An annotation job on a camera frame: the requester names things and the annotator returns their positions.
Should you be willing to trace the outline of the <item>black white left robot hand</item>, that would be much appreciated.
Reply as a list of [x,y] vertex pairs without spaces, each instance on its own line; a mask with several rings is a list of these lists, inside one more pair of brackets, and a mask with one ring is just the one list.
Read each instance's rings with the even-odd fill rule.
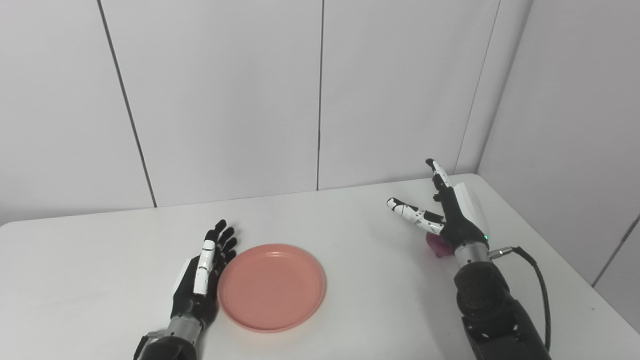
[[173,294],[171,317],[190,316],[210,326],[218,312],[220,277],[236,255],[235,229],[220,219],[205,235],[199,255],[186,262],[185,271]]

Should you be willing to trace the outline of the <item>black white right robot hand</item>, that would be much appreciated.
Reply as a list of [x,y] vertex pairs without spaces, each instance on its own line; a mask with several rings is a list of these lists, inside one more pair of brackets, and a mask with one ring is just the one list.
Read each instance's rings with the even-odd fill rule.
[[434,159],[427,158],[425,162],[433,171],[431,180],[436,189],[433,198],[440,203],[443,214],[420,210],[395,197],[387,200],[387,207],[428,233],[440,236],[454,252],[478,245],[489,249],[486,216],[474,191],[463,182],[450,182],[444,168]]

